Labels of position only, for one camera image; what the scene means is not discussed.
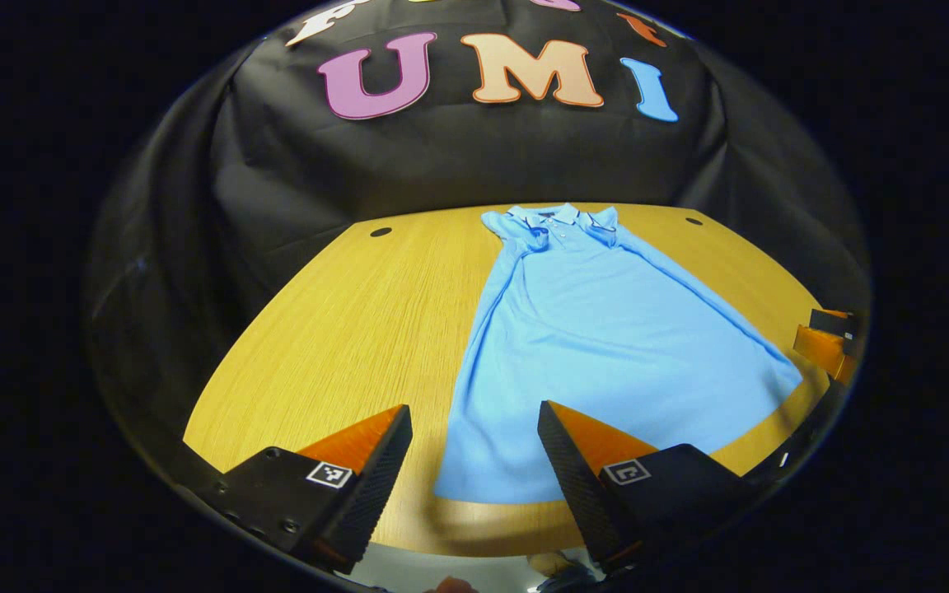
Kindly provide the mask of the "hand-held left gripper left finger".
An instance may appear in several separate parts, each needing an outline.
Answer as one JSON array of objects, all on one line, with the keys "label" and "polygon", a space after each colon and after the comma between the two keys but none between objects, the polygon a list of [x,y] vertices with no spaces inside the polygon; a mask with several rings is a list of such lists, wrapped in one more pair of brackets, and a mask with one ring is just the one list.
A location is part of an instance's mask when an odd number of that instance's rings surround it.
[{"label": "hand-held left gripper left finger", "polygon": [[199,499],[274,549],[348,575],[364,558],[412,440],[396,405],[288,451],[268,446],[199,487]]}]

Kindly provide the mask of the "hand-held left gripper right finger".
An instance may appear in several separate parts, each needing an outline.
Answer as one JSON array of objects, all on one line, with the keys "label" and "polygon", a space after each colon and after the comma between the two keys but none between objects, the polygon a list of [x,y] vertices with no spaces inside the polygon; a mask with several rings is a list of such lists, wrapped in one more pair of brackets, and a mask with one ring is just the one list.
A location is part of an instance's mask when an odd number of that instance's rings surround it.
[{"label": "hand-held left gripper right finger", "polygon": [[585,548],[609,575],[677,558],[758,497],[692,444],[656,448],[561,403],[541,403],[538,434]]}]

